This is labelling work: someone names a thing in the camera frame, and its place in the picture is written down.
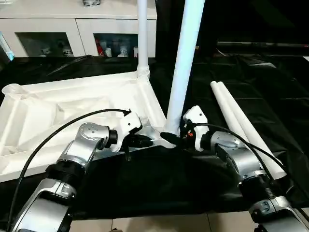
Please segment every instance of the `cylindrical rod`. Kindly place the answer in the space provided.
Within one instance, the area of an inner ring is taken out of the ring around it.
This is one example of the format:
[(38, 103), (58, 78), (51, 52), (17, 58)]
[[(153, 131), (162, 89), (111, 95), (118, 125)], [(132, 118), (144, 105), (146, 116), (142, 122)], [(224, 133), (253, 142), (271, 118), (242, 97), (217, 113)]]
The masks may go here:
[(180, 32), (169, 110), (164, 131), (179, 135), (179, 122), (187, 92), (192, 61), (205, 0), (186, 0)]
[(147, 0), (138, 0), (138, 24), (139, 24), (139, 65), (138, 74), (148, 75), (148, 46), (147, 46)]
[(217, 99), (217, 102), (220, 106), (220, 109), (222, 111), (222, 114), (225, 118), (225, 121), (227, 123), (228, 128), (235, 132), (236, 134), (240, 135), (244, 140), (247, 142), (249, 141), (247, 139), (247, 136), (245, 135), (245, 132), (242, 130), (240, 124), (238, 123), (233, 111), (231, 110), (230, 106), (228, 105), (223, 93), (221, 92), (217, 82), (212, 81), (211, 82), (211, 88), (212, 91)]
[[(273, 155), (270, 149), (268, 148), (268, 146), (265, 144), (264, 140), (261, 138), (259, 133), (254, 128), (254, 126), (251, 124), (251, 122), (249, 121), (245, 113), (242, 111), (242, 109), (237, 104), (233, 96), (230, 94), (228, 89), (225, 87), (225, 85), (222, 82), (218, 82), (218, 86), (221, 92), (224, 94), (225, 99), (227, 100), (231, 110), (233, 111), (243, 131), (245, 132), (249, 142), (263, 149), (267, 153)], [(262, 152), (257, 151), (257, 153), (261, 156), (262, 160), (264, 161), (265, 165), (268, 167), (269, 172), (271, 173), (274, 179), (279, 179), (286, 175), (284, 170), (278, 164), (276, 164), (271, 158), (269, 158)]]

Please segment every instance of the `tile floor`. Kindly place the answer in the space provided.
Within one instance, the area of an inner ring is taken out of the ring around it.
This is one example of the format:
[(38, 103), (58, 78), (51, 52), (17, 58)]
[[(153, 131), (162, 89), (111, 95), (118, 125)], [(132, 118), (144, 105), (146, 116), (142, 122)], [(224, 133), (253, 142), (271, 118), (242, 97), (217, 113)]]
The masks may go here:
[(70, 232), (253, 232), (248, 212), (74, 221)]

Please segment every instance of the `white plastic tray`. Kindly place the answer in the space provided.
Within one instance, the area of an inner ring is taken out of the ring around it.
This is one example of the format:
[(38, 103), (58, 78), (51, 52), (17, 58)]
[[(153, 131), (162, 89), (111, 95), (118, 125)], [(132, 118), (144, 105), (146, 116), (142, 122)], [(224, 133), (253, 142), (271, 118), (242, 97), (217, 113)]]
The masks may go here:
[[(136, 72), (92, 76), (79, 79), (20, 86), (11, 84), (0, 107), (0, 182), (18, 178), (27, 158), (36, 146), (64, 123), (83, 114), (107, 108), (131, 109), (143, 124), (146, 134), (160, 144), (165, 116), (147, 78)], [(65, 146), (75, 138), (84, 122), (113, 128), (122, 113), (93, 115), (76, 122), (53, 139), (31, 162), (26, 175), (42, 173), (54, 163)], [(110, 156), (108, 149), (95, 159)]]

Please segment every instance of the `black tablecloth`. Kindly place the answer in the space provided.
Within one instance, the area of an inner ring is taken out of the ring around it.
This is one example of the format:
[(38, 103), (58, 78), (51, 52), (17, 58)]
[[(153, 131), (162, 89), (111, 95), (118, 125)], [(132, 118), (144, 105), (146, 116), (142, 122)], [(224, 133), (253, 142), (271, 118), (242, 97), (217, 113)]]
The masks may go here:
[[(130, 72), (136, 66), (136, 60), (121, 58), (16, 58), (0, 72), (0, 87)], [(150, 60), (150, 68), (150, 82), (166, 114), (174, 64)], [(210, 88), (211, 81), (224, 81), (271, 151), (309, 190), (308, 70), (303, 58), (195, 61), (184, 111), (199, 105), (210, 123), (226, 126)], [(75, 219), (246, 210), (233, 172), (207, 152), (202, 160), (192, 154), (154, 147), (133, 152), (130, 162), (124, 156), (94, 161), (76, 199)], [(16, 211), (44, 176), (25, 178)], [(0, 228), (7, 220), (15, 185), (15, 180), (0, 183)], [(307, 205), (297, 190), (290, 197), (297, 205)]]

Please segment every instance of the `red component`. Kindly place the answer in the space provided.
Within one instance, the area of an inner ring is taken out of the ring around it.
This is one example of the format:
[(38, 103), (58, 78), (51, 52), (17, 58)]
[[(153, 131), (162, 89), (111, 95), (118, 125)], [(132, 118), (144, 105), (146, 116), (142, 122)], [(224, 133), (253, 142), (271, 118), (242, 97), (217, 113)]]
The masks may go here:
[(98, 40), (96, 39), (96, 45), (97, 45), (97, 50), (98, 50), (98, 55), (100, 57), (104, 57), (104, 51), (103, 48), (101, 47), (100, 43), (98, 42)]

